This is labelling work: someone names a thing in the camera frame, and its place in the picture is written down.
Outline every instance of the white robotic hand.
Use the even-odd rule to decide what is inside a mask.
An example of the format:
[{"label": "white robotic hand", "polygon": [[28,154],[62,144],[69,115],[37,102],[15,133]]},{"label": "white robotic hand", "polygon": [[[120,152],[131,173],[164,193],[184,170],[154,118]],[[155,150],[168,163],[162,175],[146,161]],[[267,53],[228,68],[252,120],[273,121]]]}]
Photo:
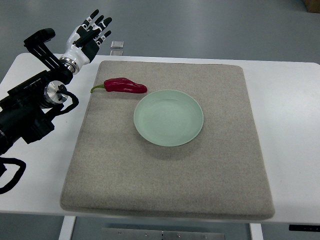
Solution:
[{"label": "white robotic hand", "polygon": [[100,45],[111,34],[111,31],[102,34],[111,23],[111,17],[104,19],[101,15],[93,22],[98,13],[99,10],[95,10],[83,24],[77,26],[66,42],[66,52],[61,56],[60,61],[74,75],[83,65],[89,64],[95,58]]}]

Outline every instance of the red chili pepper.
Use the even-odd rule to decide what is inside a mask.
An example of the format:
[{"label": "red chili pepper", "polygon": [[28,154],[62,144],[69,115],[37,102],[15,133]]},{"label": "red chili pepper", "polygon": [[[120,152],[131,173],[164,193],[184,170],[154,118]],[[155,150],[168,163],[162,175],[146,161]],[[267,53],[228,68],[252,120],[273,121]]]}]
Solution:
[{"label": "red chili pepper", "polygon": [[90,93],[92,93],[95,88],[102,88],[107,92],[125,92],[133,94],[144,94],[148,90],[145,85],[135,83],[125,77],[105,80],[103,84],[94,86]]}]

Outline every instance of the green plate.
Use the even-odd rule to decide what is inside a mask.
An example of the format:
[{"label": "green plate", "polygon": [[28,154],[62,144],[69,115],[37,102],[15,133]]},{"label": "green plate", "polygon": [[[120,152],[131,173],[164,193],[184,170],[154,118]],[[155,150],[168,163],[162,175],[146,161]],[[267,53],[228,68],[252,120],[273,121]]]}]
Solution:
[{"label": "green plate", "polygon": [[166,147],[194,139],[204,124],[200,105],[176,90],[160,90],[145,96],[133,115],[137,131],[149,142]]}]

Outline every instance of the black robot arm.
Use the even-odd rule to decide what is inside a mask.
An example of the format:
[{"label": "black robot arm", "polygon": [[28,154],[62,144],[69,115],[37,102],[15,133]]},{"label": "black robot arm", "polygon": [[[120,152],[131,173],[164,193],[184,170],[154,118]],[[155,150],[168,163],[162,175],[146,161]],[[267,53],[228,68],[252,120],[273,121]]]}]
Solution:
[{"label": "black robot arm", "polygon": [[[78,104],[78,98],[66,88],[73,75],[96,56],[100,45],[111,34],[103,31],[112,21],[101,15],[93,22],[99,11],[94,11],[83,24],[77,26],[66,43],[66,52],[60,59],[46,47],[45,43],[55,36],[52,28],[37,31],[24,41],[28,51],[37,57],[49,71],[42,71],[9,90],[8,96],[0,100],[0,156],[6,153],[19,139],[33,143],[55,129],[52,120],[66,114]],[[70,97],[72,104],[64,108]],[[16,158],[0,157],[0,177],[6,171],[5,164],[19,165],[14,178],[0,194],[12,189],[21,178],[26,165]]]}]

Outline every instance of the small clear object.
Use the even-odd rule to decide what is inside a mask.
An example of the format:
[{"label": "small clear object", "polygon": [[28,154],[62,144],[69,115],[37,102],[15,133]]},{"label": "small clear object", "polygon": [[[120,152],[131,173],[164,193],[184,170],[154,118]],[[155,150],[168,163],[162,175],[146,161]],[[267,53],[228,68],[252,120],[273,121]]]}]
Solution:
[{"label": "small clear object", "polygon": [[124,54],[124,51],[116,51],[116,50],[111,50],[110,56],[122,56]]},{"label": "small clear object", "polygon": [[111,49],[123,49],[124,48],[124,41],[112,41]]}]

